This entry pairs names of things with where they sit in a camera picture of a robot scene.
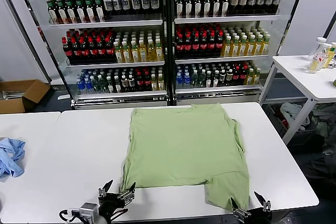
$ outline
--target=yellow drink bottle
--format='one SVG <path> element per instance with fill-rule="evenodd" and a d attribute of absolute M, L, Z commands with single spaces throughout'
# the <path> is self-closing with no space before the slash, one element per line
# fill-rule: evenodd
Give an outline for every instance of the yellow drink bottle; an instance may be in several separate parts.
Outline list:
<path fill-rule="evenodd" d="M 329 63 L 331 62 L 332 58 L 335 55 L 335 48 L 336 48 L 336 42 L 331 43 L 331 48 L 328 52 L 328 58 L 323 66 L 323 68 L 328 68 Z"/>
<path fill-rule="evenodd" d="M 222 55 L 224 57 L 229 57 L 231 47 L 231 36 L 226 36 L 225 45 L 223 46 Z"/>
<path fill-rule="evenodd" d="M 123 55 L 122 55 L 121 48 L 119 46 L 119 43 L 117 41 L 115 41 L 113 43 L 113 45 L 114 45 L 114 48 L 115 48 L 114 52 L 115 52 L 115 56 L 117 58 L 118 63 L 125 62 L 125 59 L 123 58 Z"/>
<path fill-rule="evenodd" d="M 158 75 L 159 90 L 164 90 L 163 75 L 159 73 Z"/>
<path fill-rule="evenodd" d="M 252 55 L 252 51 L 254 49 L 254 39 L 255 39 L 255 37 L 256 36 L 253 35 L 253 34 L 250 35 L 249 42 L 246 43 L 244 56 L 251 56 Z"/>
<path fill-rule="evenodd" d="M 148 40 L 148 58 L 149 61 L 157 61 L 156 51 L 152 39 Z"/>
<path fill-rule="evenodd" d="M 238 46 L 239 46 L 239 36 L 235 35 L 234 39 L 233 39 L 233 42 L 231 44 L 231 48 L 230 48 L 230 53 L 229 53 L 230 57 L 236 57 L 237 56 Z"/>
<path fill-rule="evenodd" d="M 260 69 L 260 68 L 257 68 L 256 73 L 253 75 L 253 79 L 252 79 L 252 82 L 251 82 L 252 85 L 257 85 L 257 84 L 259 84 L 260 71 L 261 71 L 261 69 Z"/>
<path fill-rule="evenodd" d="M 157 60 L 161 60 L 161 61 L 164 60 L 160 39 L 155 40 L 155 45 L 156 45 L 155 48 L 156 48 Z"/>
<path fill-rule="evenodd" d="M 139 40 L 139 53 L 140 53 L 141 62 L 148 61 L 147 47 L 145 46 L 143 39 Z"/>
<path fill-rule="evenodd" d="M 248 71 L 248 75 L 244 80 L 244 85 L 251 85 L 253 76 L 254 76 L 254 69 L 250 68 Z"/>
<path fill-rule="evenodd" d="M 247 39 L 247 36 L 242 35 L 241 42 L 239 43 L 239 46 L 238 46 L 238 53 L 237 53 L 238 56 L 244 56 L 245 48 L 246 48 L 246 39 Z"/>
<path fill-rule="evenodd" d="M 263 36 L 261 34 L 258 34 L 257 41 L 254 44 L 254 49 L 251 55 L 260 55 L 262 41 L 263 41 Z"/>
<path fill-rule="evenodd" d="M 122 44 L 122 54 L 124 55 L 125 62 L 126 63 L 132 62 L 127 41 L 124 40 L 121 44 Z"/>
<path fill-rule="evenodd" d="M 138 51 L 138 46 L 136 44 L 137 42 L 135 40 L 131 41 L 131 45 L 132 45 L 132 56 L 133 56 L 133 60 L 134 62 L 141 62 L 141 58 L 139 57 L 139 51 Z"/>
<path fill-rule="evenodd" d="M 271 37 L 270 34 L 265 34 L 265 40 L 261 43 L 261 49 L 260 49 L 261 55 L 268 54 L 269 37 Z"/>

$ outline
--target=bottle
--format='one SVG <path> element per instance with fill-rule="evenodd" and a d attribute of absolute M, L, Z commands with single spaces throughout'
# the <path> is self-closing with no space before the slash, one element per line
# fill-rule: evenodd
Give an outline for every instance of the bottle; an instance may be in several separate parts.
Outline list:
<path fill-rule="evenodd" d="M 128 75 L 128 86 L 129 92 L 135 92 L 135 79 L 132 74 Z"/>
<path fill-rule="evenodd" d="M 222 69 L 219 74 L 219 81 L 218 81 L 218 86 L 223 87 L 225 86 L 225 69 Z"/>
<path fill-rule="evenodd" d="M 65 55 L 67 56 L 67 58 L 69 59 L 69 61 L 71 62 L 73 60 L 72 50 L 71 50 L 71 47 L 69 47 L 65 37 L 62 37 L 62 44 L 63 44 L 63 51 Z"/>
<path fill-rule="evenodd" d="M 103 10 L 103 5 L 101 4 L 101 0 L 94 0 L 96 13 L 98 15 L 99 22 L 105 21 L 105 15 Z"/>
<path fill-rule="evenodd" d="M 220 31 L 216 38 L 216 53 L 220 54 L 223 50 L 223 32 Z"/>
<path fill-rule="evenodd" d="M 276 14 L 279 8 L 279 4 L 280 4 L 281 0 L 273 0 L 272 5 L 271 5 L 271 13 L 272 14 Z"/>
<path fill-rule="evenodd" d="M 223 57 L 230 57 L 231 36 L 226 36 L 225 45 L 222 50 Z"/>
<path fill-rule="evenodd" d="M 155 47 L 154 47 L 154 43 L 152 39 L 148 40 L 148 58 L 149 61 L 157 61 L 158 57 L 156 55 L 156 51 L 155 51 Z"/>
<path fill-rule="evenodd" d="M 256 0 L 247 0 L 247 9 L 250 10 L 250 14 L 253 14 L 254 13 L 254 4 L 255 4 Z"/>
<path fill-rule="evenodd" d="M 95 22 L 95 16 L 96 15 L 96 12 L 94 11 L 94 7 L 93 7 L 93 4 L 92 4 L 92 1 L 91 0 L 85 0 L 85 3 L 86 3 L 86 12 L 89 16 L 89 20 L 91 23 Z"/>
<path fill-rule="evenodd" d="M 221 5 L 222 5 L 221 16 L 225 17 L 227 15 L 227 10 L 228 10 L 228 7 L 229 7 L 229 0 L 222 0 Z"/>
<path fill-rule="evenodd" d="M 46 0 L 48 5 L 48 13 L 54 25 L 58 24 L 58 19 L 61 19 L 57 7 L 53 4 L 53 0 Z"/>
<path fill-rule="evenodd" d="M 238 84 L 239 85 L 244 85 L 244 81 L 245 81 L 246 77 L 247 77 L 247 65 L 245 65 L 242 68 L 242 70 L 240 71 Z"/>
<path fill-rule="evenodd" d="M 115 41 L 114 43 L 113 43 L 113 45 L 114 45 L 114 47 L 115 47 L 115 56 L 116 56 L 116 58 L 117 58 L 117 62 L 118 63 L 124 63 L 125 62 L 125 59 L 123 58 L 123 54 L 122 54 L 122 50 L 121 50 L 121 48 L 120 48 L 120 46 L 119 46 L 119 43 L 117 42 L 117 41 Z"/>
<path fill-rule="evenodd" d="M 144 13 L 148 13 L 151 8 L 150 0 L 141 0 L 141 4 Z"/>
<path fill-rule="evenodd" d="M 160 2 L 159 0 L 151 0 L 152 12 L 159 12 Z"/>
<path fill-rule="evenodd" d="M 321 68 L 323 68 L 323 66 L 324 66 L 324 65 L 326 64 L 326 62 L 328 61 L 329 51 L 330 51 L 332 45 L 331 45 L 331 44 L 328 44 L 328 43 L 326 43 L 326 44 L 327 44 L 326 53 L 325 53 L 325 54 L 323 55 L 323 57 L 320 59 L 319 68 L 318 68 L 317 71 L 320 71 Z"/>
<path fill-rule="evenodd" d="M 100 93 L 100 88 L 98 86 L 97 80 L 94 78 L 94 76 L 90 76 L 90 82 L 93 87 L 93 92 L 92 93 Z"/>
<path fill-rule="evenodd" d="M 182 0 L 176 0 L 175 1 L 176 6 L 176 18 L 182 18 L 183 17 L 183 2 Z"/>
<path fill-rule="evenodd" d="M 239 0 L 230 0 L 229 11 L 231 14 L 236 14 Z"/>
<path fill-rule="evenodd" d="M 112 40 L 110 40 L 109 38 L 105 38 L 105 49 L 106 49 L 106 57 L 109 60 L 115 61 L 116 58 L 114 56 L 114 47 L 112 44 Z"/>
<path fill-rule="evenodd" d="M 127 45 L 127 41 L 123 41 L 121 44 L 122 44 L 122 52 L 123 52 L 123 56 L 125 59 L 125 63 L 133 62 L 131 58 L 129 46 Z"/>
<path fill-rule="evenodd" d="M 211 87 L 211 71 L 206 72 L 206 78 L 205 78 L 206 87 Z"/>
<path fill-rule="evenodd" d="M 85 23 L 86 22 L 86 18 L 85 18 L 85 13 L 86 13 L 86 10 L 84 8 L 84 5 L 83 5 L 83 2 L 82 0 L 75 0 L 76 1 L 76 10 L 77 10 L 77 13 L 78 13 L 78 17 L 79 17 L 79 21 L 81 23 Z"/>
<path fill-rule="evenodd" d="M 198 88 L 198 74 L 197 74 L 197 70 L 194 69 L 194 73 L 191 76 L 191 88 Z"/>
<path fill-rule="evenodd" d="M 89 46 L 83 37 L 79 39 L 79 47 L 80 47 L 81 55 L 85 57 L 84 60 L 88 59 L 90 55 Z"/>
<path fill-rule="evenodd" d="M 213 0 L 212 1 L 212 16 L 213 17 L 219 17 L 219 6 L 221 5 L 221 2 L 219 0 Z"/>
<path fill-rule="evenodd" d="M 89 37 L 88 41 L 89 41 L 89 50 L 90 50 L 91 57 L 93 59 L 96 59 L 98 56 L 98 50 L 97 50 L 96 43 L 93 41 L 92 37 Z"/>
<path fill-rule="evenodd" d="M 238 53 L 237 53 L 238 56 L 244 56 L 245 48 L 246 48 L 246 39 L 247 39 L 247 36 L 243 35 L 241 37 L 241 42 L 238 43 Z"/>
<path fill-rule="evenodd" d="M 122 6 L 123 14 L 127 15 L 130 13 L 130 9 L 131 9 L 130 0 L 121 0 L 121 6 Z"/>
<path fill-rule="evenodd" d="M 244 52 L 244 56 L 251 56 L 252 55 L 252 51 L 254 49 L 254 39 L 255 39 L 255 35 L 254 34 L 251 34 L 250 35 L 250 40 L 249 42 L 246 44 L 246 49 L 245 49 L 245 52 Z"/>
<path fill-rule="evenodd" d="M 146 62 L 148 60 L 148 52 L 142 39 L 139 40 L 139 53 L 141 61 Z"/>
<path fill-rule="evenodd" d="M 202 34 L 202 38 L 201 38 L 201 43 L 200 43 L 200 48 L 201 48 L 201 53 L 206 53 L 207 52 L 207 35 L 206 35 L 206 31 L 203 32 Z"/>
<path fill-rule="evenodd" d="M 108 88 L 107 88 L 107 82 L 101 76 L 101 74 L 98 75 L 98 86 L 100 88 L 101 93 L 109 93 Z"/>
<path fill-rule="evenodd" d="M 192 2 L 191 0 L 185 0 L 184 1 L 184 15 L 186 18 L 191 18 L 192 17 Z"/>
<path fill-rule="evenodd" d="M 269 38 L 271 37 L 270 34 L 265 34 L 265 40 L 261 42 L 261 49 L 260 54 L 261 55 L 267 55 L 268 54 L 268 44 L 269 44 Z"/>
<path fill-rule="evenodd" d="M 106 18 L 110 19 L 113 13 L 113 2 L 112 0 L 103 0 L 103 1 L 104 1 Z"/>
<path fill-rule="evenodd" d="M 85 77 L 84 78 L 84 81 L 85 81 L 85 87 L 86 87 L 86 93 L 87 94 L 93 94 L 95 93 L 94 89 L 93 89 L 93 86 L 92 86 L 92 83 L 91 81 L 89 80 L 88 77 Z"/>
<path fill-rule="evenodd" d="M 209 53 L 215 53 L 215 33 L 212 32 L 209 37 L 208 41 L 208 52 Z"/>
<path fill-rule="evenodd" d="M 106 77 L 106 80 L 107 80 L 107 88 L 108 88 L 108 91 L 109 91 L 111 94 L 114 93 L 113 83 L 112 83 L 111 77 L 110 77 L 110 76 L 107 76 L 107 77 Z"/>
<path fill-rule="evenodd" d="M 258 39 L 254 44 L 254 48 L 252 50 L 251 55 L 260 55 L 262 40 L 263 40 L 263 36 L 261 34 L 258 34 Z"/>
<path fill-rule="evenodd" d="M 230 53 L 229 56 L 230 57 L 236 57 L 237 53 L 238 53 L 238 47 L 239 47 L 239 36 L 235 35 L 233 43 L 231 44 L 231 48 L 230 48 Z"/>
<path fill-rule="evenodd" d="M 189 76 L 189 73 L 186 72 L 184 74 L 184 85 L 183 85 L 183 87 L 185 89 L 189 89 L 190 88 L 190 84 L 191 84 L 190 76 Z"/>
<path fill-rule="evenodd" d="M 199 33 L 196 32 L 195 36 L 193 38 L 193 43 L 192 43 L 192 52 L 193 54 L 197 54 L 199 51 L 199 43 L 200 43 L 200 39 L 199 39 Z"/>
<path fill-rule="evenodd" d="M 134 62 L 141 62 L 141 58 L 138 52 L 138 46 L 136 44 L 137 42 L 135 40 L 131 41 L 132 45 L 132 56 L 133 56 L 133 61 Z"/>
<path fill-rule="evenodd" d="M 239 66 L 236 66 L 236 68 L 233 70 L 232 80 L 233 85 L 239 85 Z"/>
<path fill-rule="evenodd" d="M 66 8 L 64 7 L 63 1 L 62 0 L 56 0 L 56 2 L 57 2 L 57 6 L 58 6 L 58 8 L 57 8 L 58 9 L 58 14 L 61 17 L 60 21 L 63 24 L 67 24 L 69 15 L 66 11 Z"/>
<path fill-rule="evenodd" d="M 124 74 L 121 76 L 121 84 L 122 84 L 122 92 L 130 92 L 130 88 L 128 85 L 128 79 L 126 78 Z"/>
<path fill-rule="evenodd" d="M 317 37 L 316 41 L 317 41 L 318 46 L 317 46 L 316 49 L 314 49 L 313 51 L 311 51 L 309 53 L 308 60 L 310 60 L 310 61 L 313 59 L 313 57 L 314 57 L 315 53 L 317 52 L 317 50 L 320 50 L 321 45 L 323 43 L 327 42 L 327 39 L 323 38 L 323 37 Z"/>
<path fill-rule="evenodd" d="M 244 85 L 251 85 L 253 76 L 254 76 L 254 69 L 250 68 L 248 75 L 244 80 Z"/>
<path fill-rule="evenodd" d="M 205 18 L 208 18 L 210 15 L 210 5 L 210 0 L 204 0 L 202 13 Z"/>
<path fill-rule="evenodd" d="M 137 89 L 138 91 L 145 91 L 145 83 L 142 79 L 141 72 L 137 72 Z"/>
<path fill-rule="evenodd" d="M 81 58 L 81 50 L 80 50 L 80 47 L 75 39 L 75 37 L 72 37 L 71 38 L 71 44 L 72 44 L 72 51 L 74 52 L 74 59 L 78 60 Z"/>
<path fill-rule="evenodd" d="M 144 83 L 145 83 L 146 91 L 152 91 L 152 82 L 151 82 L 151 79 L 149 77 L 149 72 L 148 71 L 145 71 Z"/>
<path fill-rule="evenodd" d="M 202 69 L 202 72 L 198 76 L 198 87 L 204 88 L 205 87 L 205 69 Z"/>
<path fill-rule="evenodd" d="M 159 84 L 159 90 L 164 90 L 164 81 L 163 81 L 162 73 L 158 74 L 158 84 Z"/>
<path fill-rule="evenodd" d="M 331 43 L 331 48 L 328 51 L 328 57 L 326 58 L 323 68 L 328 68 L 329 63 L 335 55 L 336 42 Z"/>
<path fill-rule="evenodd" d="M 158 90 L 158 85 L 157 85 L 157 81 L 156 81 L 156 76 L 155 74 L 151 74 L 151 82 L 152 82 L 152 90 L 156 91 Z"/>
<path fill-rule="evenodd" d="M 201 0 L 195 0 L 193 4 L 193 11 L 195 18 L 200 18 L 201 16 L 201 10 L 202 10 L 202 2 Z"/>
<path fill-rule="evenodd" d="M 217 87 L 219 82 L 219 70 L 215 70 L 214 80 L 213 80 L 213 88 Z"/>
<path fill-rule="evenodd" d="M 264 11 L 263 11 L 263 5 L 265 3 L 265 0 L 257 0 L 256 2 L 256 9 L 257 9 L 257 12 L 258 14 L 262 14 Z"/>
<path fill-rule="evenodd" d="M 76 79 L 79 94 L 85 94 L 85 83 L 80 78 Z"/>
<path fill-rule="evenodd" d="M 121 82 L 120 82 L 120 79 L 119 79 L 119 76 L 114 76 L 114 82 L 115 82 L 115 90 L 116 90 L 116 92 L 117 93 L 121 93 L 122 91 L 121 91 Z"/>
<path fill-rule="evenodd" d="M 225 85 L 226 86 L 231 85 L 231 83 L 232 83 L 232 76 L 233 76 L 233 71 L 232 71 L 232 69 L 229 69 L 226 72 L 226 77 L 225 77 Z"/>
<path fill-rule="evenodd" d="M 121 0 L 112 0 L 114 13 L 119 15 L 122 11 Z"/>
<path fill-rule="evenodd" d="M 182 38 L 182 34 L 178 35 L 178 39 L 176 42 L 176 55 L 181 56 L 183 54 L 183 49 L 184 49 L 184 42 Z"/>
<path fill-rule="evenodd" d="M 260 71 L 261 71 L 261 69 L 260 69 L 260 68 L 257 68 L 257 71 L 256 71 L 256 73 L 254 74 L 253 79 L 252 79 L 252 82 L 251 82 L 252 85 L 258 85 L 258 84 L 259 84 Z"/>
<path fill-rule="evenodd" d="M 157 56 L 157 60 L 163 61 L 163 52 L 162 52 L 162 47 L 161 47 L 161 42 L 160 39 L 156 39 L 155 40 L 155 45 L 156 45 L 156 56 Z"/>

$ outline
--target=dark bottle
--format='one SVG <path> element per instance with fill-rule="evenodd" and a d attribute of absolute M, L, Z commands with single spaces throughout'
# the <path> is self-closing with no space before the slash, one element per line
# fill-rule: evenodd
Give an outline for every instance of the dark bottle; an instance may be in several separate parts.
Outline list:
<path fill-rule="evenodd" d="M 211 32 L 208 42 L 208 52 L 215 53 L 215 32 Z"/>
<path fill-rule="evenodd" d="M 193 4 L 193 17 L 195 18 L 200 18 L 201 16 L 201 11 L 202 11 L 202 2 L 201 0 L 195 0 Z"/>
<path fill-rule="evenodd" d="M 151 0 L 152 12 L 159 12 L 160 1 L 159 0 Z"/>
<path fill-rule="evenodd" d="M 239 74 L 239 66 L 236 66 L 232 76 L 233 85 L 239 85 Z"/>
<path fill-rule="evenodd" d="M 271 13 L 271 5 L 273 0 L 265 0 L 265 12 Z"/>
<path fill-rule="evenodd" d="M 98 56 L 98 50 L 97 50 L 96 43 L 93 41 L 91 36 L 89 37 L 88 40 L 89 40 L 89 50 L 90 50 L 91 57 L 93 59 L 96 59 Z"/>
<path fill-rule="evenodd" d="M 104 43 L 101 41 L 100 37 L 97 37 L 97 49 L 98 49 L 98 55 L 100 59 L 104 59 L 105 58 L 105 47 L 104 47 Z"/>
<path fill-rule="evenodd" d="M 230 0 L 229 12 L 231 15 L 237 14 L 239 0 Z"/>
<path fill-rule="evenodd" d="M 196 32 L 193 39 L 193 49 L 192 49 L 193 54 L 197 54 L 199 52 L 199 43 L 200 43 L 199 34 L 198 32 Z"/>
<path fill-rule="evenodd" d="M 182 18 L 183 17 L 183 2 L 182 2 L 182 0 L 176 0 L 175 1 L 175 7 L 176 7 L 176 18 Z"/>
<path fill-rule="evenodd" d="M 66 11 L 66 8 L 64 6 L 64 3 L 62 0 L 56 0 L 57 2 L 57 10 L 58 10 L 58 13 L 59 13 L 59 16 L 60 16 L 60 20 L 59 20 L 59 23 L 60 24 L 67 24 L 68 23 L 68 20 L 69 20 L 69 15 L 68 15 L 68 12 Z"/>
<path fill-rule="evenodd" d="M 214 80 L 213 80 L 214 88 L 218 86 L 218 81 L 219 81 L 219 70 L 215 70 Z"/>
<path fill-rule="evenodd" d="M 145 72 L 144 82 L 145 82 L 146 91 L 152 91 L 152 82 L 151 82 L 151 78 L 149 77 L 148 71 Z"/>
<path fill-rule="evenodd" d="M 121 76 L 121 84 L 122 84 L 122 92 L 130 92 L 130 88 L 128 85 L 128 79 L 125 75 Z"/>
<path fill-rule="evenodd" d="M 239 74 L 239 85 L 244 85 L 245 78 L 247 76 L 247 65 L 245 65 Z"/>
<path fill-rule="evenodd" d="M 216 53 L 220 54 L 222 52 L 223 48 L 223 32 L 220 31 L 218 33 L 218 36 L 216 38 Z"/>
<path fill-rule="evenodd" d="M 137 85 L 136 85 L 137 90 L 145 91 L 146 87 L 145 87 L 144 80 L 142 79 L 141 72 L 137 72 L 136 75 L 137 75 Z"/>
<path fill-rule="evenodd" d="M 80 50 L 80 47 L 75 39 L 75 37 L 72 37 L 71 39 L 71 44 L 72 44 L 72 51 L 74 52 L 74 58 L 76 60 L 80 59 L 81 58 L 81 55 L 82 55 L 82 52 Z"/>
<path fill-rule="evenodd" d="M 105 49 L 106 49 L 106 56 L 109 60 L 116 61 L 116 57 L 114 55 L 114 47 L 112 40 L 109 38 L 105 38 Z"/>
<path fill-rule="evenodd" d="M 101 0 L 94 0 L 96 13 L 98 15 L 98 21 L 104 22 L 105 21 L 105 13 L 103 9 L 103 5 L 101 3 Z"/>
<path fill-rule="evenodd" d="M 98 16 L 96 14 L 97 12 L 93 6 L 92 0 L 85 0 L 85 3 L 86 3 L 86 12 L 88 14 L 89 21 L 93 23 L 96 21 L 96 16 Z"/>
<path fill-rule="evenodd" d="M 187 35 L 185 36 L 184 53 L 187 54 L 187 55 L 191 53 L 191 39 L 190 39 L 190 34 L 187 34 Z"/>
<path fill-rule="evenodd" d="M 222 17 L 225 17 L 227 15 L 228 7 L 229 7 L 229 0 L 222 0 L 221 7 L 220 7 Z"/>
<path fill-rule="evenodd" d="M 264 10 L 263 10 L 264 3 L 265 3 L 265 0 L 257 0 L 257 2 L 256 2 L 257 14 L 264 13 Z"/>
<path fill-rule="evenodd" d="M 206 38 L 206 31 L 203 32 L 202 34 L 202 38 L 201 38 L 201 43 L 200 43 L 200 48 L 201 48 L 201 53 L 206 53 L 206 49 L 207 49 L 207 45 L 208 45 L 208 41 Z"/>
<path fill-rule="evenodd" d="M 150 8 L 151 8 L 151 1 L 150 0 L 141 0 L 141 5 L 142 5 L 143 12 L 145 14 L 150 12 Z"/>
<path fill-rule="evenodd" d="M 210 3 L 210 0 L 204 0 L 204 3 L 203 3 L 203 17 L 210 17 L 210 6 L 211 6 L 211 3 Z"/>
<path fill-rule="evenodd" d="M 68 57 L 69 61 L 72 61 L 72 50 L 71 47 L 69 47 L 67 43 L 67 39 L 65 37 L 62 37 L 62 44 L 63 44 L 63 51 L 65 55 Z"/>
<path fill-rule="evenodd" d="M 78 13 L 71 0 L 65 0 L 70 23 L 77 23 Z"/>
<path fill-rule="evenodd" d="M 129 92 L 135 92 L 135 79 L 131 74 L 128 76 L 128 86 L 129 86 Z"/>
<path fill-rule="evenodd" d="M 206 72 L 206 78 L 205 78 L 206 87 L 211 87 L 211 71 Z"/>
<path fill-rule="evenodd" d="M 221 2 L 219 0 L 213 0 L 212 1 L 211 12 L 212 12 L 213 17 L 220 16 L 220 14 L 219 14 L 219 6 L 220 5 L 221 5 Z"/>
<path fill-rule="evenodd" d="M 53 0 L 46 0 L 48 5 L 48 13 L 50 15 L 51 21 L 54 25 L 58 24 L 61 16 L 57 10 L 57 7 L 54 5 Z"/>
<path fill-rule="evenodd" d="M 130 0 L 121 0 L 121 6 L 124 15 L 130 14 L 131 10 Z"/>
<path fill-rule="evenodd" d="M 183 54 L 183 49 L 184 49 L 184 43 L 183 43 L 183 36 L 182 34 L 178 35 L 178 40 L 176 43 L 176 54 L 177 55 L 182 55 Z"/>
<path fill-rule="evenodd" d="M 90 55 L 90 51 L 89 51 L 89 47 L 87 42 L 84 40 L 83 37 L 81 37 L 79 39 L 79 47 L 80 47 L 80 51 L 81 51 L 81 55 L 82 55 L 82 59 L 86 60 L 88 59 L 89 55 Z"/>
<path fill-rule="evenodd" d="M 191 0 L 185 0 L 184 1 L 184 10 L 183 10 L 183 13 L 185 15 L 186 18 L 191 18 L 192 17 L 192 2 Z"/>
<path fill-rule="evenodd" d="M 225 77 L 225 85 L 226 86 L 230 86 L 232 84 L 232 77 L 233 77 L 233 71 L 230 68 L 230 66 L 228 66 L 229 68 L 227 68 L 226 71 L 226 77 Z"/>
<path fill-rule="evenodd" d="M 247 0 L 239 0 L 238 1 L 238 5 L 239 5 L 238 9 L 239 10 L 245 10 L 246 9 L 245 8 L 246 3 L 247 3 Z"/>
<path fill-rule="evenodd" d="M 139 14 L 141 11 L 141 3 L 140 0 L 132 0 L 132 7 L 133 7 L 133 13 Z"/>
<path fill-rule="evenodd" d="M 256 0 L 247 0 L 247 7 L 246 9 L 249 11 L 248 13 L 253 14 L 254 13 L 254 5 Z"/>
<path fill-rule="evenodd" d="M 113 13 L 112 0 L 104 0 L 104 8 L 105 8 L 106 19 L 110 19 Z"/>
<path fill-rule="evenodd" d="M 276 14 L 281 0 L 273 0 L 271 5 L 271 13 Z"/>
<path fill-rule="evenodd" d="M 117 75 L 114 76 L 114 86 L 115 86 L 115 88 L 116 88 L 115 91 L 116 91 L 117 93 L 121 93 L 121 92 L 122 92 L 122 91 L 121 91 L 121 86 L 122 86 L 121 81 L 120 81 L 120 79 L 119 79 L 118 73 L 115 72 L 114 74 L 117 74 Z"/>
<path fill-rule="evenodd" d="M 119 15 L 122 11 L 121 0 L 112 0 L 114 13 Z"/>
<path fill-rule="evenodd" d="M 218 82 L 219 87 L 225 86 L 225 76 L 226 76 L 225 70 L 222 69 L 219 74 L 219 82 Z"/>

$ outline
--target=plastic water bottle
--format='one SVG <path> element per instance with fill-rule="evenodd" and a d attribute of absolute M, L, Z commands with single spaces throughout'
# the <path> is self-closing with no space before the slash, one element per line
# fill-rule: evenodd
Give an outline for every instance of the plastic water bottle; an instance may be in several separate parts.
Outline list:
<path fill-rule="evenodd" d="M 315 47 L 315 49 L 313 49 L 310 53 L 309 53 L 309 56 L 308 56 L 308 60 L 311 61 L 314 57 L 314 55 L 316 53 L 318 53 L 318 51 L 320 51 L 321 47 L 322 47 L 322 44 L 323 43 L 326 43 L 327 42 L 327 39 L 326 38 L 323 38 L 323 37 L 317 37 L 316 39 L 316 42 L 318 44 L 317 48 Z"/>
<path fill-rule="evenodd" d="M 176 76 L 176 89 L 181 89 L 183 87 L 183 79 L 181 73 L 178 72 Z"/>
<path fill-rule="evenodd" d="M 186 72 L 185 74 L 184 74 L 184 88 L 185 89 L 189 89 L 190 88 L 190 76 L 189 76 L 189 73 L 188 72 Z"/>
<path fill-rule="evenodd" d="M 77 81 L 77 87 L 78 87 L 79 93 L 80 94 L 85 94 L 85 84 L 84 84 L 84 82 L 82 80 L 80 80 L 80 78 L 77 78 L 76 81 Z"/>
<path fill-rule="evenodd" d="M 206 78 L 205 69 L 202 69 L 202 73 L 200 73 L 198 76 L 198 83 L 200 88 L 205 87 L 205 78 Z"/>
<path fill-rule="evenodd" d="M 191 76 L 191 88 L 197 88 L 198 87 L 197 82 L 198 82 L 198 74 L 197 70 L 194 69 L 194 73 Z"/>
<path fill-rule="evenodd" d="M 91 85 L 93 87 L 93 92 L 94 93 L 99 93 L 100 88 L 99 88 L 98 82 L 95 80 L 94 76 L 90 76 L 90 81 L 91 81 Z"/>
<path fill-rule="evenodd" d="M 93 94 L 94 90 L 93 90 L 93 86 L 91 81 L 89 81 L 89 78 L 85 77 L 85 87 L 86 87 L 86 93 L 87 94 Z"/>

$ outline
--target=refrigerator shelf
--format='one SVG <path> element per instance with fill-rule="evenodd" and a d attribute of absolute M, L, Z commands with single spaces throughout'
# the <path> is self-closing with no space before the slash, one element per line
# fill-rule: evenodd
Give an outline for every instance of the refrigerator shelf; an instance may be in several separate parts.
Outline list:
<path fill-rule="evenodd" d="M 226 17 L 208 18 L 176 18 L 175 24 L 194 24 L 194 23 L 223 23 L 223 22 L 242 22 L 242 21 L 270 21 L 279 19 L 289 19 L 289 15 L 241 15 Z"/>
<path fill-rule="evenodd" d="M 132 63 L 101 63 L 89 65 L 68 65 L 66 68 L 72 70 L 94 69 L 94 68 L 129 68 L 129 67 L 145 67 L 145 66 L 163 66 L 164 61 L 147 61 Z"/>
<path fill-rule="evenodd" d="M 50 27 L 52 29 L 79 29 L 79 28 L 98 28 L 98 27 L 159 26 L 163 24 L 161 14 L 153 15 L 154 19 L 137 19 L 137 15 L 131 15 L 131 16 L 132 19 L 130 20 L 118 19 L 108 22 L 58 24 L 58 25 L 50 25 Z"/>
<path fill-rule="evenodd" d="M 153 98 L 163 97 L 167 95 L 166 90 L 160 91 L 143 91 L 143 92 L 127 92 L 127 93 L 109 93 L 109 94 L 79 94 L 77 100 L 86 100 L 87 102 L 106 101 L 107 99 L 137 99 L 137 98 Z"/>
<path fill-rule="evenodd" d="M 258 84 L 258 85 L 244 85 L 244 86 L 224 86 L 215 88 L 176 89 L 176 95 L 224 93 L 224 92 L 253 91 L 253 90 L 260 90 L 260 85 Z"/>
<path fill-rule="evenodd" d="M 269 59 L 269 55 L 253 55 L 253 56 L 239 56 L 239 57 L 216 57 L 216 58 L 201 58 L 201 59 L 183 59 L 175 60 L 176 64 L 192 64 L 192 63 L 206 63 L 206 62 L 225 62 L 225 61 L 240 61 L 240 60 L 260 60 Z"/>

